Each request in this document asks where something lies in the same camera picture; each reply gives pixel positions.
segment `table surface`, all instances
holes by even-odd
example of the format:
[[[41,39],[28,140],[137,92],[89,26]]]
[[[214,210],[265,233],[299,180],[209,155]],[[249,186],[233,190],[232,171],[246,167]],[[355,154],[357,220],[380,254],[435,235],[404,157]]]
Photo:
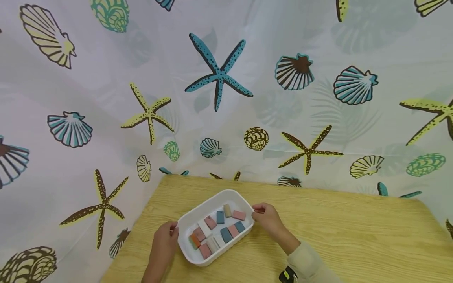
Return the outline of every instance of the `table surface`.
[[[162,179],[101,282],[140,282],[157,228],[227,188],[250,204],[273,204],[344,283],[453,282],[453,242],[418,200],[179,175]],[[286,264],[255,224],[207,267],[190,264],[178,249],[164,282],[279,282]]]

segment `pink block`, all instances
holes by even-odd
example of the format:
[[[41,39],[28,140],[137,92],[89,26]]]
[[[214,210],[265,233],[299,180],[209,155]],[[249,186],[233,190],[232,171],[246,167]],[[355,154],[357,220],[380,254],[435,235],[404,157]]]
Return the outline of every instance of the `pink block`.
[[[204,222],[208,225],[209,229],[214,229],[217,226],[217,223],[212,219],[211,216],[208,216],[204,219]]]
[[[201,242],[203,241],[204,239],[206,239],[206,236],[204,235],[203,231],[201,230],[200,227],[198,227],[197,229],[193,230],[193,233],[195,234],[195,236],[197,237],[197,239]]]
[[[200,246],[200,251],[203,259],[207,259],[212,255],[211,250],[209,249],[206,243]]]
[[[233,211],[233,218],[244,221],[246,219],[246,213],[235,210]]]
[[[230,232],[233,238],[239,235],[239,231],[237,230],[236,226],[234,226],[234,224],[228,227],[228,231]]]

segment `blue block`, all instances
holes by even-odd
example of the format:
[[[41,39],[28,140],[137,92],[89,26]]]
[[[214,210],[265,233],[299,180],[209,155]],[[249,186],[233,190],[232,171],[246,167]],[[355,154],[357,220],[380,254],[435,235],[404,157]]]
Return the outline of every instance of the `blue block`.
[[[225,223],[225,215],[223,214],[223,210],[217,211],[217,224]]]
[[[231,241],[233,239],[233,237],[231,237],[231,234],[230,232],[228,231],[228,228],[225,227],[225,228],[222,228],[220,230],[220,234],[222,235],[222,238],[223,238],[223,241],[226,243],[228,243],[229,241]]]
[[[241,233],[242,231],[244,231],[246,228],[244,227],[244,224],[242,224],[242,222],[238,221],[234,224],[234,226],[236,226],[236,229],[239,233]]]

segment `sleeve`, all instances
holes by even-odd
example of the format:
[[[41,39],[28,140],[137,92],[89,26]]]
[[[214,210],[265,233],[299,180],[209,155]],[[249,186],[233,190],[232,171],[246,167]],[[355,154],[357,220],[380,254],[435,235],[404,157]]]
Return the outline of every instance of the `sleeve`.
[[[298,283],[341,283],[319,254],[305,241],[288,256],[288,266],[297,276]]]

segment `shower curtain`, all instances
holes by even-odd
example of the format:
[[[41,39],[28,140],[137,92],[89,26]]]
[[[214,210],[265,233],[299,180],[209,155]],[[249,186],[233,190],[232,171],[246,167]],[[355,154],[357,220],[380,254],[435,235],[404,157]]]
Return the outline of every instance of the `shower curtain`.
[[[98,282],[165,174],[416,198],[453,237],[452,4],[4,1],[0,282]]]

